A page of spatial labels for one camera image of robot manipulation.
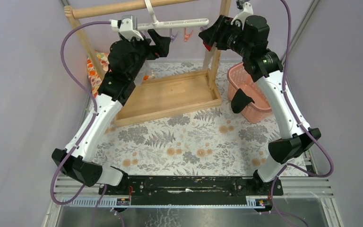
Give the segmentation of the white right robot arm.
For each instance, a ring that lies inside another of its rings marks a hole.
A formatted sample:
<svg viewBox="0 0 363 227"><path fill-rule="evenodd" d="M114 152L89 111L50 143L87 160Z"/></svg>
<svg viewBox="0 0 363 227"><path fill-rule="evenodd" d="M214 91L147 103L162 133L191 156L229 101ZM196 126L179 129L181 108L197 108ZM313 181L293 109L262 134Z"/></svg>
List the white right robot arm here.
<svg viewBox="0 0 363 227"><path fill-rule="evenodd" d="M263 195L287 162L307 151L321 136L302 116L288 86L283 81L283 65L278 55L267 48L270 28L262 16L252 15L242 27L232 18L220 15L199 37L210 50L232 50L242 57L242 65L266 97L277 121L280 139L268 144L270 156L253 174L252 188Z"/></svg>

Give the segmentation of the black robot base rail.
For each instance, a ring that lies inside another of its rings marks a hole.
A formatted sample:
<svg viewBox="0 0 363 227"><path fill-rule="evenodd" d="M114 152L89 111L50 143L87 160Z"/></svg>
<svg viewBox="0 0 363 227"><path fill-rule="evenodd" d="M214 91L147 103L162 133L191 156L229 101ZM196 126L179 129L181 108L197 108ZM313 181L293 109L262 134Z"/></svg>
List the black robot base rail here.
<svg viewBox="0 0 363 227"><path fill-rule="evenodd" d="M132 205L245 205L247 197L284 194L281 181L261 183L243 176L144 176L131 175L119 185L99 189L99 194L125 196Z"/></svg>

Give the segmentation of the pink plastic laundry basket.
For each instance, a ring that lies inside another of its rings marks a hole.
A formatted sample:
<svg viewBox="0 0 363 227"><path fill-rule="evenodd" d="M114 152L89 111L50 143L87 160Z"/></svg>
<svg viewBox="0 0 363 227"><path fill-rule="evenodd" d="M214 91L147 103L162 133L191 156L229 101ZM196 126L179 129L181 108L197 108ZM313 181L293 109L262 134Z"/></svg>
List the pink plastic laundry basket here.
<svg viewBox="0 0 363 227"><path fill-rule="evenodd" d="M270 104L258 85L253 82L250 74L246 72L242 63L232 66L227 72L229 82L227 97L231 101L236 91L241 88L247 96L253 98L240 113L251 123L258 123L272 114Z"/></svg>

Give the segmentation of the red beige sock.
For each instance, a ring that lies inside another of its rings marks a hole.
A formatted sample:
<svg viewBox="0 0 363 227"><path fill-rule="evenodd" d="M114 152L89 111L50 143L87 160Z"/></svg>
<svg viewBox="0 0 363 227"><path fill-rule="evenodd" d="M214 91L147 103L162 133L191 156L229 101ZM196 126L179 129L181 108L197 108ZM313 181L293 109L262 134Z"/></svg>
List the red beige sock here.
<svg viewBox="0 0 363 227"><path fill-rule="evenodd" d="M202 65L203 70L210 69L212 67L212 60L214 59L215 53L216 53L216 43L212 45L209 51L208 50L205 51L205 57Z"/></svg>

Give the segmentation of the white plastic clip hanger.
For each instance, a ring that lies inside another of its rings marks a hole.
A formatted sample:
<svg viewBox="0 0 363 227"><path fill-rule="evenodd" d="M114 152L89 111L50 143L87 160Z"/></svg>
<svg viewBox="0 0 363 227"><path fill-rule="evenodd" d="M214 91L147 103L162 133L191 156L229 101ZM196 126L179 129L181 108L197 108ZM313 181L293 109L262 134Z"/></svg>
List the white plastic clip hanger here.
<svg viewBox="0 0 363 227"><path fill-rule="evenodd" d="M153 3L150 0L145 0L143 7L146 8L152 18L151 23L138 24L138 31L147 31L149 29L173 29L173 28L184 28L184 27L200 27L207 26L209 19L198 18L198 19L184 19L175 21L159 21L153 10Z"/></svg>

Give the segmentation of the purple clothespin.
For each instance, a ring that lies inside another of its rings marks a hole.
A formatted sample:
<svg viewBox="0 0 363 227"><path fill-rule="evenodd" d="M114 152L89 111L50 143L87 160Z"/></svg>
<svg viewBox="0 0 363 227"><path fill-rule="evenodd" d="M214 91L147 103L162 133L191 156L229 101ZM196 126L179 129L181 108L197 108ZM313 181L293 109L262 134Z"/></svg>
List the purple clothespin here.
<svg viewBox="0 0 363 227"><path fill-rule="evenodd" d="M174 33L172 29L169 30L169 36L171 39L171 43L173 43L176 40L178 34L179 34L178 31L176 33Z"/></svg>

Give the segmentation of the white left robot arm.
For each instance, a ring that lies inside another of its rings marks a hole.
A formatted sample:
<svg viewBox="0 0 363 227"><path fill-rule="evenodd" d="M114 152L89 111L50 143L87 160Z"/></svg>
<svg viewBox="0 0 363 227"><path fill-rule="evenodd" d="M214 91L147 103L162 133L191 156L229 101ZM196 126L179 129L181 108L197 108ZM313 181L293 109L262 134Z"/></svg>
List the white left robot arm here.
<svg viewBox="0 0 363 227"><path fill-rule="evenodd" d="M109 184L116 194L126 192L128 182L116 167L93 163L95 149L109 123L125 106L136 88L136 79L147 60L168 56L171 38L148 30L148 38L121 35L110 47L108 69L93 97L93 110L65 148L56 148L52 159L61 172L84 186Z"/></svg>

